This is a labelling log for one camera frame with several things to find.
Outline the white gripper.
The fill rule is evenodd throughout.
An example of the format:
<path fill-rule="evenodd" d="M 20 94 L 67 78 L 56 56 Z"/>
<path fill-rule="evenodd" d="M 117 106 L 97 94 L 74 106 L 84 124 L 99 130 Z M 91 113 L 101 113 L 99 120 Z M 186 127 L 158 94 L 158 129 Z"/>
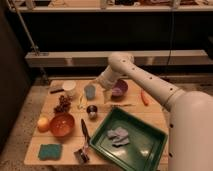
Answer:
<path fill-rule="evenodd" d="M 110 95 L 111 89 L 118 80 L 118 75 L 111 69 L 104 70 L 94 82 L 103 88 L 104 95 Z"/>

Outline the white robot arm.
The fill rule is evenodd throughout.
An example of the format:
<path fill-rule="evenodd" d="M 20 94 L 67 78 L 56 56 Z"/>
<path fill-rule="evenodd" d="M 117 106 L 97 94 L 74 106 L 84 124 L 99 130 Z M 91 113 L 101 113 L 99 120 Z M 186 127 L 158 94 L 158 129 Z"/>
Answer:
<path fill-rule="evenodd" d="M 111 89 L 126 75 L 170 113 L 169 171 L 213 171 L 213 97 L 183 89 L 146 72 L 127 52 L 108 56 L 107 68 L 95 79 Z"/>

